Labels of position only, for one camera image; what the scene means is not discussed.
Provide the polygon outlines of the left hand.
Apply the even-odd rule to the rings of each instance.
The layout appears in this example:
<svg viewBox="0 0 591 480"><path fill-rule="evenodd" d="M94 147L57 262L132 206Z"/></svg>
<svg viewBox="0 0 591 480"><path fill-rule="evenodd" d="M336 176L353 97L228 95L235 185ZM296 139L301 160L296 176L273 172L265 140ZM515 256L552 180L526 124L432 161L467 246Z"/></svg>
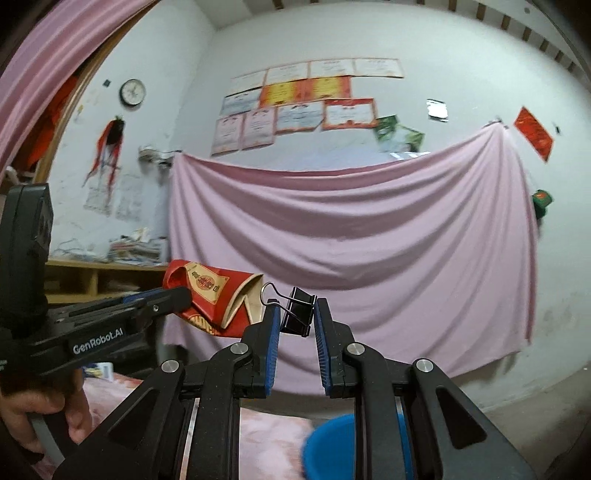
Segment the left hand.
<svg viewBox="0 0 591 480"><path fill-rule="evenodd" d="M84 376L80 369L73 372L70 385L70 393L55 388L30 389L13 394L1 392L1 419L13 439L26 450L43 453L44 449L28 415L62 412L71 440L75 443L82 442L92 431L92 416L83 390Z"/></svg>

